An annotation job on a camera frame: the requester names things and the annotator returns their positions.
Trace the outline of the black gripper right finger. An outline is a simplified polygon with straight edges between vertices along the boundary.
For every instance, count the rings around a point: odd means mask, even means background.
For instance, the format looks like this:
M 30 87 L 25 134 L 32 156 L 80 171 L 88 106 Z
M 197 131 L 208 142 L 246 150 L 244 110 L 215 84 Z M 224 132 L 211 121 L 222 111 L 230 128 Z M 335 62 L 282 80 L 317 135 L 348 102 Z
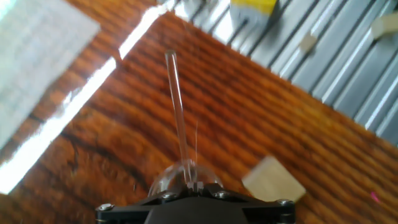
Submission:
M 196 184 L 195 192 L 205 199 L 199 214 L 208 223 L 295 223 L 295 203 L 291 200 L 265 202 L 217 183 Z

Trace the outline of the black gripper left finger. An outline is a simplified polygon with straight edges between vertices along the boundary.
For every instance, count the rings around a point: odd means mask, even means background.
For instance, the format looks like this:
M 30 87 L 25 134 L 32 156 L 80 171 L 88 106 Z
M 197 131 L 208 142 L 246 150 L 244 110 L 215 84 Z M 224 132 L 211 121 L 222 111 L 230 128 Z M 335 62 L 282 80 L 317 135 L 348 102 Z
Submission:
M 177 184 L 133 205 L 118 207 L 105 203 L 95 209 L 95 220 L 96 223 L 144 223 L 153 209 L 168 202 L 189 197 L 195 189 L 195 182 Z

